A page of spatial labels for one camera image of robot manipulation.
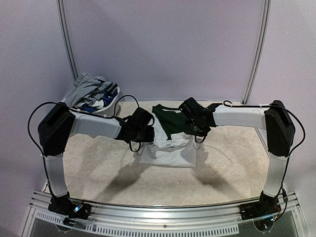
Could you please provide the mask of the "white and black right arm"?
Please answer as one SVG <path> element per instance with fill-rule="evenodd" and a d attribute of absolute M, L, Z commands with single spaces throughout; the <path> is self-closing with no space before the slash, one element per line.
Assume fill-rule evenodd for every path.
<path fill-rule="evenodd" d="M 266 182 L 255 205 L 259 215 L 274 208 L 285 178 L 290 151 L 295 136 L 295 125 L 290 112 L 279 100 L 266 105 L 234 105 L 229 101 L 203 107 L 194 98 L 179 107 L 186 118 L 184 132 L 205 139 L 213 127 L 242 126 L 266 132 L 269 167 Z"/>

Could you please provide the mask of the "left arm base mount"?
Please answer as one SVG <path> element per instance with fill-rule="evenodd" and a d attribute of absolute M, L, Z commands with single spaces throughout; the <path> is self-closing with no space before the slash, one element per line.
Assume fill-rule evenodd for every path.
<path fill-rule="evenodd" d="M 92 206 L 90 204 L 80 202 L 73 203 L 69 197 L 52 197 L 48 206 L 48 210 L 57 214 L 64 215 L 63 225 L 74 227 L 76 219 L 87 220 Z"/>

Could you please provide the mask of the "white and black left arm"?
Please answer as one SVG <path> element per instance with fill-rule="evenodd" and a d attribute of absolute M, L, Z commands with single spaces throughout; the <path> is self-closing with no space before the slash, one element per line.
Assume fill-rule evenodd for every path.
<path fill-rule="evenodd" d="M 54 206 L 62 214 L 70 214 L 74 208 L 72 201 L 65 197 L 68 189 L 63 166 L 63 153 L 72 134 L 103 136 L 128 145 L 142 144 L 153 142 L 154 123 L 154 116 L 141 107 L 119 118 L 78 111 L 63 102 L 53 103 L 53 108 L 38 125 L 38 134 L 50 192 L 56 197 Z"/>

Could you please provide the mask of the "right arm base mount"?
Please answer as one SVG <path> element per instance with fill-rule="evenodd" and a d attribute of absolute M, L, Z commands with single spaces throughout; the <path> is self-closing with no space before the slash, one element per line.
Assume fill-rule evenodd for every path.
<path fill-rule="evenodd" d="M 243 221 L 252 220 L 254 227 L 260 232 L 268 232 L 274 226 L 275 218 L 281 214 L 281 206 L 276 200 L 258 200 L 238 206 Z"/>

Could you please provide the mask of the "white and green raglan shirt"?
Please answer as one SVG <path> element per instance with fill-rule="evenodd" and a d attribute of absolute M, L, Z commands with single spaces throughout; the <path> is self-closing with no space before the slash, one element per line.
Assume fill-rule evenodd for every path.
<path fill-rule="evenodd" d="M 135 157 L 142 164 L 193 168 L 196 166 L 194 136 L 184 132 L 186 117 L 178 108 L 152 107 L 154 140 L 143 143 Z"/>

